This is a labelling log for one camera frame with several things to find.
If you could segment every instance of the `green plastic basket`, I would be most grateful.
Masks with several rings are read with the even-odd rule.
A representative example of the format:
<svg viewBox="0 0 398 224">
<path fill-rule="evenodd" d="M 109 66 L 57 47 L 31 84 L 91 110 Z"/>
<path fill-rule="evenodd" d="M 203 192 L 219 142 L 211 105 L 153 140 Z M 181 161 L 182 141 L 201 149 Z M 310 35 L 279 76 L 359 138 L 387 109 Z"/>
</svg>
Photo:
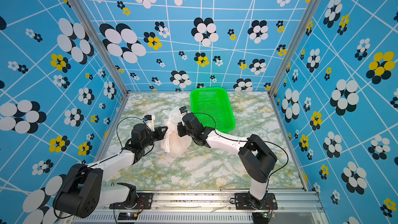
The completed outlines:
<svg viewBox="0 0 398 224">
<path fill-rule="evenodd" d="M 191 92 L 191 111 L 207 113 L 216 121 L 216 129 L 228 132 L 235 127 L 235 117 L 224 88 L 198 88 Z M 205 127 L 214 127 L 214 121 L 205 114 L 195 114 Z"/>
</svg>

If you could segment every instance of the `floral pattern wall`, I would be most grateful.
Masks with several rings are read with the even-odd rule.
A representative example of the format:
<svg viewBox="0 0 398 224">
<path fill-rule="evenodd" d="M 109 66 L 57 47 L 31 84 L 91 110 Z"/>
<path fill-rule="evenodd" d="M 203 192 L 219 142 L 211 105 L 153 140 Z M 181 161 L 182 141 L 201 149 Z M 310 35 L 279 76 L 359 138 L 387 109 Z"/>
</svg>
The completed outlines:
<svg viewBox="0 0 398 224">
<path fill-rule="evenodd" d="M 0 8 L 0 223 L 50 224 L 65 174 L 94 160 L 123 95 L 68 0 Z"/>
<path fill-rule="evenodd" d="M 322 0 L 273 95 L 330 223 L 398 222 L 397 7 Z"/>
<path fill-rule="evenodd" d="M 81 2 L 131 91 L 267 91 L 310 0 Z"/>
</svg>

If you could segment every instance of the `plastic bag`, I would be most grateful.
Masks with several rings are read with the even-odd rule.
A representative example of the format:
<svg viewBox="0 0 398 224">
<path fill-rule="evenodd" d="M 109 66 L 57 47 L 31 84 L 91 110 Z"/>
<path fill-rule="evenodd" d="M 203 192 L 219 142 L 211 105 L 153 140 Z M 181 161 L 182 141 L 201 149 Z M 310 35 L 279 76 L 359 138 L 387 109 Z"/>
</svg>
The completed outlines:
<svg viewBox="0 0 398 224">
<path fill-rule="evenodd" d="M 168 153 L 182 155 L 191 145 L 192 138 L 188 135 L 178 136 L 177 125 L 181 122 L 180 107 L 174 107 L 173 110 L 164 110 L 167 119 L 162 122 L 162 126 L 168 127 L 164 139 L 160 142 L 160 147 Z"/>
</svg>

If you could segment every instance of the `marble tabletop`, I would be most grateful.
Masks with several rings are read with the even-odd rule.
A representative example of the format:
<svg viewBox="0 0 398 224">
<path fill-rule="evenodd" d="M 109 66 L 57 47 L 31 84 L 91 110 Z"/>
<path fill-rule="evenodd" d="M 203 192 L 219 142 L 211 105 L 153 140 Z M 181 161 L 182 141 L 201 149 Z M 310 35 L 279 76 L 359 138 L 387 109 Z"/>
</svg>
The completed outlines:
<svg viewBox="0 0 398 224">
<path fill-rule="evenodd" d="M 142 118 L 146 114 L 156 116 L 155 126 L 160 126 L 166 118 L 163 110 L 179 106 L 191 108 L 189 92 L 177 93 L 132 93 L 128 98 L 122 119 L 130 116 Z M 266 92 L 228 92 L 236 126 L 228 134 L 249 137 L 260 136 L 289 152 L 283 134 L 276 120 Z M 133 126 L 140 121 L 135 118 L 124 120 L 118 128 L 124 145 L 131 136 Z M 286 163 L 285 153 L 278 147 L 267 144 L 278 157 L 275 168 Z M 117 136 L 112 138 L 107 156 L 120 151 Z M 104 182 L 130 183 L 137 190 L 152 189 L 248 189 L 251 177 L 237 155 L 220 149 L 209 149 L 194 142 L 181 156 L 172 156 L 160 148 L 156 142 L 152 152 L 142 157 L 136 164 L 126 167 Z M 270 178 L 271 188 L 302 188 L 302 184 L 292 160 Z"/>
</svg>

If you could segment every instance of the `black mounting plate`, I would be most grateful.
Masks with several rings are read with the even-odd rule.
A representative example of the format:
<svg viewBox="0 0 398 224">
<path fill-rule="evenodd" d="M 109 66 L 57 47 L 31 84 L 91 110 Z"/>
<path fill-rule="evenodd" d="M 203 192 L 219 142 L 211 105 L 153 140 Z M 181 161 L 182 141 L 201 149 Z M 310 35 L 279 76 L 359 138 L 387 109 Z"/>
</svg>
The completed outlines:
<svg viewBox="0 0 398 224">
<path fill-rule="evenodd" d="M 153 193 L 137 193 L 137 204 L 131 208 L 131 209 L 139 209 L 140 204 L 139 204 L 139 199 L 144 201 L 144 209 L 150 209 L 152 206 L 152 198 L 153 198 Z M 119 203 L 112 203 L 109 205 L 110 209 L 123 209 L 126 210 L 125 206 L 127 204 L 125 202 L 119 202 Z"/>
<path fill-rule="evenodd" d="M 250 205 L 247 193 L 235 193 L 235 199 L 236 199 L 235 206 L 237 210 L 257 210 Z M 275 199 L 275 194 L 267 193 L 265 200 L 271 204 L 271 208 L 273 210 L 278 209 L 278 204 Z M 268 211 L 269 210 L 268 204 L 265 203 L 265 205 L 259 210 Z"/>
</svg>

